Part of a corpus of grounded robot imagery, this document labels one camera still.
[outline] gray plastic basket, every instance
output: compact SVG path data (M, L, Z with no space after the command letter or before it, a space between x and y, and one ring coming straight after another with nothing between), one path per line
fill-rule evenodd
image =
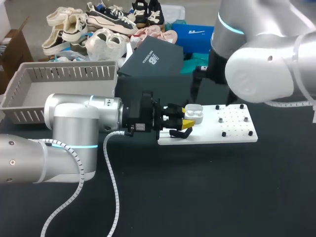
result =
M23 63L14 74L0 110L15 124L44 123L44 106L53 93L114 97L117 62Z

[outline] black sneaker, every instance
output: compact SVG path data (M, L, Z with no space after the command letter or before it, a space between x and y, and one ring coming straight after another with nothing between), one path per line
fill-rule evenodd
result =
M148 4L145 0L136 0L135 3L132 3L134 9L135 23L138 29L144 28L148 23Z
M148 5L148 22L149 25L158 25L161 28L161 31L164 32L164 17L161 9L161 5L158 0L150 0Z
M129 12L124 12L123 8L120 7L120 6L116 6L116 5L113 5L113 6L108 6L108 1L104 1L102 0L102 5L105 7L105 8L109 8L111 10L114 10L116 12L116 15L118 16L126 16L128 19L130 19L132 22L135 22L135 16L132 14L132 13L129 13Z
M124 35L133 35L138 30L136 24L127 17L118 16L115 9L98 10L91 2L87 4L88 26L103 27Z

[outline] pink sneaker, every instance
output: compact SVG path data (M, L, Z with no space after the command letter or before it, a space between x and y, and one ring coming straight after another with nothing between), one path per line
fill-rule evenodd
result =
M159 26L149 26L138 30L131 38L130 43L132 48L139 47L147 36L152 36L157 38L160 35Z
M160 34L157 38L160 40L163 40L163 41L167 41L169 43L176 43L176 41L178 39L178 34L175 31L170 30L170 31L166 31L164 33L160 32Z

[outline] plastic bag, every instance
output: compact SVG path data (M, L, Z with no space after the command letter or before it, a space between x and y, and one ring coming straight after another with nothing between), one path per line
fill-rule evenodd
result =
M106 41L98 36L102 32L106 32L109 36ZM115 37L120 38L120 44L116 44L112 41ZM127 40L125 40L124 37L126 36L114 34L105 28L97 30L86 42L89 59L91 61L120 59L126 53Z

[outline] white sneaker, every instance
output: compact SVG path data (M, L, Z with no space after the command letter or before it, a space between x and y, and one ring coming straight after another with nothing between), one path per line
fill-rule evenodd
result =
M63 40L74 42L88 32L86 14L73 14L64 21Z
M42 44L45 55L54 55L65 48L70 47L69 42L62 39L63 25L54 26L49 38Z
M71 14L81 14L81 9L73 9L72 7L59 7L46 19L49 26L58 26L64 23L65 19Z
M121 35L119 33L115 33L107 42L107 46L112 54L117 55L116 57L122 57L124 54L126 54L126 45L129 42L129 37Z
M129 38L119 33L113 33L109 29L97 30L85 44L91 61L117 60L126 53L126 45Z
M87 42L85 43L85 47L87 51L93 52L94 51L94 44L96 40L103 40L104 42L108 42L109 39L112 37L113 32L109 29L102 28L97 30L92 37L90 37Z

